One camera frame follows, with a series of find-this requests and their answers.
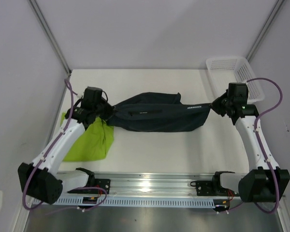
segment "black mount bracket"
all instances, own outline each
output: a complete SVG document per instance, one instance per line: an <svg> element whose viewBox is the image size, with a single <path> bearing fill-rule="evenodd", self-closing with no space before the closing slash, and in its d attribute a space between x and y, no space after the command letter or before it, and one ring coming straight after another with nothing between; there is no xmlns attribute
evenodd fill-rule
<svg viewBox="0 0 290 232"><path fill-rule="evenodd" d="M96 179L95 174L92 171L89 171L85 168L77 168L76 170L80 170L86 174L88 174L89 178L87 181L87 184L84 187L100 187L104 189L107 194L110 193L111 188L111 180L110 179ZM78 194L99 194L99 190L97 189L74 189L71 191L68 191L68 193L78 193Z"/></svg>
<svg viewBox="0 0 290 232"><path fill-rule="evenodd" d="M212 177L212 180L197 180L192 181L190 186L196 187L198 196L206 197L228 197L228 189L223 188L220 184L220 175L222 173L233 173L233 172L215 172ZM239 194L232 191L234 197L238 197Z"/></svg>

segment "metal linear rail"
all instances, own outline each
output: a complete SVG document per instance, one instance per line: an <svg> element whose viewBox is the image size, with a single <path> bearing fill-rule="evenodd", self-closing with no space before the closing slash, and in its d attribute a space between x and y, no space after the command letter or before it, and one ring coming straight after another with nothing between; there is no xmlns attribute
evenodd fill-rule
<svg viewBox="0 0 290 232"><path fill-rule="evenodd" d="M212 174L109 174L95 173L98 179L111 179L110 193L104 206L214 208L214 199L227 197L197 196L191 181L211 180ZM63 194L57 205L95 205L83 203L95 194Z"/></svg>

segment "red wire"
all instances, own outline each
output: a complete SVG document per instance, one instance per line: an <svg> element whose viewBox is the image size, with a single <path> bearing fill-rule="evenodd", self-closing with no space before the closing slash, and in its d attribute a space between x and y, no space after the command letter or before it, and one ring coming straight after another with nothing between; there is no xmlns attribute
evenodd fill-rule
<svg viewBox="0 0 290 232"><path fill-rule="evenodd" d="M232 196L232 198L231 199L229 198L229 201L232 201L234 198L234 195L233 195L232 191L230 189L228 189L228 196L230 196L230 195Z"/></svg>
<svg viewBox="0 0 290 232"><path fill-rule="evenodd" d="M101 197L101 195L102 195L102 190L98 190L98 193L99 193L98 197Z"/></svg>

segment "black fabric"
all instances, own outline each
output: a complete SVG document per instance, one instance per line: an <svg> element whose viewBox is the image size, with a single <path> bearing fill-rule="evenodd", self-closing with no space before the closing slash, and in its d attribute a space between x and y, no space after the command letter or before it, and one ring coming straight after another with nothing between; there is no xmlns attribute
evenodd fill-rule
<svg viewBox="0 0 290 232"><path fill-rule="evenodd" d="M209 103L183 105L181 95L142 93L115 105L109 126L129 131L181 132L202 126L210 111Z"/></svg>

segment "gray floor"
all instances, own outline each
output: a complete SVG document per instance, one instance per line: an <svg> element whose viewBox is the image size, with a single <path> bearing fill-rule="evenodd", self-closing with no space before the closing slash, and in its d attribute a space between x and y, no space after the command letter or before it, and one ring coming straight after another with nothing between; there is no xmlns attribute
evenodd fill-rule
<svg viewBox="0 0 290 232"><path fill-rule="evenodd" d="M98 207L82 213L74 209L51 216L61 206L42 206L30 213L26 232L276 232L278 216L245 204L229 215L188 208Z"/></svg>

